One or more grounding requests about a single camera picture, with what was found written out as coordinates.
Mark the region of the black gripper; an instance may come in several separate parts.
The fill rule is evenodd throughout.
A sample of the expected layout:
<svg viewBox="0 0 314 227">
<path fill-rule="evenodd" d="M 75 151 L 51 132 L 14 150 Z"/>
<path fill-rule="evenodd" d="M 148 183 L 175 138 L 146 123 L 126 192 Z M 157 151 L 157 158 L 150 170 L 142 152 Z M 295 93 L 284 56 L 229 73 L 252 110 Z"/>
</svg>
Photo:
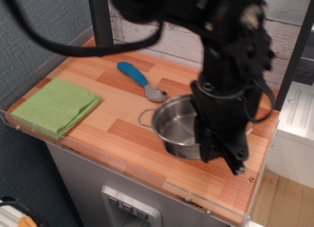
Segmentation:
<svg viewBox="0 0 314 227">
<path fill-rule="evenodd" d="M 208 163 L 221 156 L 234 176 L 244 174 L 243 162 L 249 155 L 245 127 L 256 115 L 261 89 L 253 82 L 245 82 L 222 92 L 204 73 L 191 83 L 191 88 L 197 112 L 195 141 L 201 160 Z"/>
</svg>

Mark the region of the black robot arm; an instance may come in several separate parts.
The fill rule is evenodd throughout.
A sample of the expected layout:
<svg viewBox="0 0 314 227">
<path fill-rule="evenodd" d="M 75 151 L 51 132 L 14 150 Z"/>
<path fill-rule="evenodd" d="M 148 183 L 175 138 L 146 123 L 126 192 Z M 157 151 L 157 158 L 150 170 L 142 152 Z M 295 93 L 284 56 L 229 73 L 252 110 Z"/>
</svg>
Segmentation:
<svg viewBox="0 0 314 227">
<path fill-rule="evenodd" d="M 263 26 L 264 0 L 111 0 L 133 23 L 169 22 L 196 34 L 204 46 L 203 70 L 191 83 L 190 104 L 197 116 L 194 135 L 200 157 L 226 160 L 234 175 L 248 158 L 245 128 L 256 118 L 263 94 L 275 96 L 263 72 L 275 53 Z"/>
</svg>

